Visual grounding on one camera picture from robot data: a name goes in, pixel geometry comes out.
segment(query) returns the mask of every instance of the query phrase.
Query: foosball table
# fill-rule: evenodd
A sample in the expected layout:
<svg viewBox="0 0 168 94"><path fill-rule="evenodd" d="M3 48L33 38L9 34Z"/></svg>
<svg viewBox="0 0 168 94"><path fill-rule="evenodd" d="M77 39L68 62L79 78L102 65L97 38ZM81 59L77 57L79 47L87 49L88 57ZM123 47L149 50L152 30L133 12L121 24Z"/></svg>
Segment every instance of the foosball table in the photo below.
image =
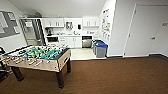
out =
<svg viewBox="0 0 168 94"><path fill-rule="evenodd" d="M70 48L56 46L26 46L3 54L0 61L11 67L16 79L24 79L19 67L56 72L59 88L64 87L62 69L71 72Z"/></svg>

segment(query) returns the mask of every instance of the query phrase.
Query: ceiling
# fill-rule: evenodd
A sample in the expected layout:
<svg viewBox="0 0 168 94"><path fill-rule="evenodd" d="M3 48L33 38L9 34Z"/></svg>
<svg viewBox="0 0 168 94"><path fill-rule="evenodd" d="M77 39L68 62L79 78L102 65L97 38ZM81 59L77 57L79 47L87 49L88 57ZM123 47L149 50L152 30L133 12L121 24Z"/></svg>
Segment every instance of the ceiling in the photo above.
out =
<svg viewBox="0 0 168 94"><path fill-rule="evenodd" d="M98 17L106 0L8 0L23 14L42 17Z"/></svg>

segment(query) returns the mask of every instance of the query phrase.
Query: doorway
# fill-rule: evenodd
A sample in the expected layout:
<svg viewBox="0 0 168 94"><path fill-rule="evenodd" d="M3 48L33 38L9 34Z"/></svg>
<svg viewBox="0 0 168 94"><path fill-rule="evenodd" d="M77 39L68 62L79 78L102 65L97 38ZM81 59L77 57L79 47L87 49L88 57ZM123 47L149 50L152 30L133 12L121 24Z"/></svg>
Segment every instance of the doorway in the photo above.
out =
<svg viewBox="0 0 168 94"><path fill-rule="evenodd" d="M137 5L127 38L124 57L148 56L159 27L168 17L168 6Z"/></svg>

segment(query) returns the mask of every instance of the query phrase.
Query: kitchen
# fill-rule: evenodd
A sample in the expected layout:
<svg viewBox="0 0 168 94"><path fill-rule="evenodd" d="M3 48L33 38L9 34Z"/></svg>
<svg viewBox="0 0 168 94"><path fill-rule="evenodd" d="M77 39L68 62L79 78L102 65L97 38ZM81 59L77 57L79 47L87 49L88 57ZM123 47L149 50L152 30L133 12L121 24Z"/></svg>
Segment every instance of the kitchen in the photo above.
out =
<svg viewBox="0 0 168 94"><path fill-rule="evenodd" d="M39 21L37 26L41 31L33 27L33 20ZM21 18L20 22L28 45L69 47L72 50L71 60L96 59L92 42L99 39L98 18ZM32 36L30 38L30 32L36 32L36 40Z"/></svg>

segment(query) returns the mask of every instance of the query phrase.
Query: countertop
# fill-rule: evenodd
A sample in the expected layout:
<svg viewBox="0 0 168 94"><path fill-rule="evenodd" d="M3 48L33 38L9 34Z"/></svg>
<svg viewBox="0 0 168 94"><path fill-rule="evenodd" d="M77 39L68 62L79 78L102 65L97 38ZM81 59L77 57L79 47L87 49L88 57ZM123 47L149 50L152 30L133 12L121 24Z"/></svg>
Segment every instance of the countertop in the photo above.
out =
<svg viewBox="0 0 168 94"><path fill-rule="evenodd" d="M51 36L44 36L44 37L81 37L81 36L93 36L92 34L85 34L85 35L51 35Z"/></svg>

